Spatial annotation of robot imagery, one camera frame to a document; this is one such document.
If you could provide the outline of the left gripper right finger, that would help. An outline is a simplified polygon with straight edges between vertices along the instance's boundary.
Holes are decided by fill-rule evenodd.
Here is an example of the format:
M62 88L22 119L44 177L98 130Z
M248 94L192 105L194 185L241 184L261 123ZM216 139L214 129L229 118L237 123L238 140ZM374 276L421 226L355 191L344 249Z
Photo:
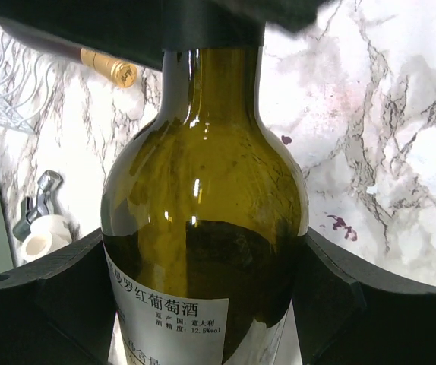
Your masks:
M436 364L436 287L309 230L292 297L304 364Z

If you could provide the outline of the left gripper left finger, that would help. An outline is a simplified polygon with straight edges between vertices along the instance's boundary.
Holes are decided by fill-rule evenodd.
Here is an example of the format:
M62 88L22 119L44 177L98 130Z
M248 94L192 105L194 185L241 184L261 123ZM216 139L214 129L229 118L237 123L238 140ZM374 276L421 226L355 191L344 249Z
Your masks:
M0 365L106 364L114 322L100 230L0 274Z

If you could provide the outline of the dark bottle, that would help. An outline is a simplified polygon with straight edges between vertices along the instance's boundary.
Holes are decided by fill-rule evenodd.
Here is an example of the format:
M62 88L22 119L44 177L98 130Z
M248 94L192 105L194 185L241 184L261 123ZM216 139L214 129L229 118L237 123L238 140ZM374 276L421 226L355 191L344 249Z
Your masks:
M308 201L259 119L257 47L167 52L163 102L108 176L103 244L129 364L272 364Z

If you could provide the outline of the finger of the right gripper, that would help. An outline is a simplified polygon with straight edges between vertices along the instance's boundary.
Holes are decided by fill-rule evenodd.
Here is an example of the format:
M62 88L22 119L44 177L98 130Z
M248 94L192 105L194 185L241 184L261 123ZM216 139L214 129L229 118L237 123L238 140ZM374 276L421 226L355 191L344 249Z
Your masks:
M328 1L162 1L164 49L261 46L266 24L289 33L311 26Z
M115 14L106 19L101 11L57 15L0 9L0 25L16 39L44 50L87 48L155 71L163 67L159 27L130 16Z

